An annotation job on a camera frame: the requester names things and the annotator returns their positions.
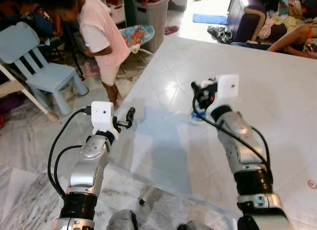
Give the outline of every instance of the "light blue plastic chair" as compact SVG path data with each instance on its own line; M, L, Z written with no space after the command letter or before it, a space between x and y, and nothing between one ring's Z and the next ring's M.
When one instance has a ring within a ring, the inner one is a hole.
M42 92L53 94L62 114L69 114L72 109L60 93L60 89L71 79L74 80L80 95L85 95L88 89L83 85L78 77L75 68L56 63L47 63L37 48L40 43L39 37L35 31L24 22L19 22L15 26L10 26L0 31L0 60L4 63L14 63L26 77L26 83L29 85L37 100L48 107L47 96ZM30 55L33 51L37 59L42 64L40 68ZM35 71L32 74L21 62L24 57L27 63Z

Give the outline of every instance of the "pink shirt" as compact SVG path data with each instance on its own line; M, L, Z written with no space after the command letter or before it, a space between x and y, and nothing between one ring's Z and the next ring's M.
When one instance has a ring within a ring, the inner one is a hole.
M80 32L86 26L96 27L103 32L112 48L112 53L95 56L101 73L112 72L128 57L130 51L120 31L108 13L109 8L101 0L86 0L80 12Z

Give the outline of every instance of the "gray trash bin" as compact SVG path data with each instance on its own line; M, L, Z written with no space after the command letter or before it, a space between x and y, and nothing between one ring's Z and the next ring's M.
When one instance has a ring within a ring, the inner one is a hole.
M151 52L155 52L163 42L168 1L169 0L159 0L143 5L133 0L136 23L138 25L146 24L154 27L154 37L142 46Z

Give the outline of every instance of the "black cable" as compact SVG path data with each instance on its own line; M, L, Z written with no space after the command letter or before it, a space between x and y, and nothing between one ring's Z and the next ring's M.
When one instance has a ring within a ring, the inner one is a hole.
M64 193L64 194L65 194L65 192L64 192L63 188L62 188L62 187L60 186L60 184L59 184L58 175L57 175L57 169L58 169L59 160L60 160L61 156L62 156L66 151L68 151L68 150L70 150L70 149L73 149L73 148L80 148L80 147L81 147L81 145L74 145L74 146L69 146L69 147L67 147L67 148L64 148L64 149L62 150L62 152L60 152L60 153L58 154L58 156L57 156L57 158L56 158L56 160L55 160L55 165L54 165L54 180L55 180L56 186L57 186L57 188L59 189L59 191L62 192L62 193Z
M268 164L269 167L271 167L271 160L270 160L270 157L269 157L269 149L268 149L268 144L264 138L264 135L255 127L251 126L251 128L258 133L258 135L261 137L263 143L264 143L264 147L265 147L265 151L266 151L266 162Z
M273 175L272 175L272 173L271 173L270 166L269 166L269 164L267 163L267 161L263 158L262 155L260 155L251 145L249 145L249 144L248 144L247 142L245 142L243 139L241 139L240 137L236 136L233 132L231 132L231 131L229 131L229 130L223 128L222 126L216 124L215 122L212 122L212 121L206 119L205 117L203 117L203 116L197 111L195 105L196 105L197 97L200 95L200 93L201 93L201 90L195 93L194 98L193 98L193 104L192 104L192 105L193 105L193 110L194 110L194 112L197 114L197 116L198 116L199 118L201 118L203 121L205 121L206 123L208 123L208 124L214 126L215 128L217 128L217 129L223 131L225 134L227 134L227 135L233 137L235 140L237 140L237 141L240 142L241 144L245 145L245 146L246 146L248 149L250 149L255 155L257 155L257 157L260 158L260 160L262 161L262 163L265 165L265 167L266 167L266 169L267 169L269 175L271 176L271 180L272 180L272 183L273 183Z
M52 157L53 157L53 152L54 152L54 148L55 148L55 145L59 139L59 137L61 136L61 134L63 133L63 131L65 130L65 128L67 127L68 123L72 120L72 118L74 118L75 115L77 115L78 113L81 113L81 112L85 112L86 109L85 108L82 108L82 109L79 109L77 111L75 111L69 118L68 120L66 121L66 123L64 124L63 128L59 131L58 135L56 136L53 144L52 144L52 147L51 147L51 150L50 150L50 154L49 154L49 160L48 160L48 176L49 176L49 180L52 184L52 186L54 187L54 189L58 192L58 194L60 195L60 197L65 200L65 193L64 191L60 191L60 189L57 187L56 183L54 182L54 179L53 179L53 176L52 176L52 173L51 173L51 163L52 163Z

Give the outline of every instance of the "purple couch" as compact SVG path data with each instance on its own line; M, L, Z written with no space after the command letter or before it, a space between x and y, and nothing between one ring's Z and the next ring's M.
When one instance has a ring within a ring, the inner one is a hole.
M234 42L255 41L265 23L266 10L260 0L231 0L228 26ZM287 32L284 25L273 25L269 40L276 41Z

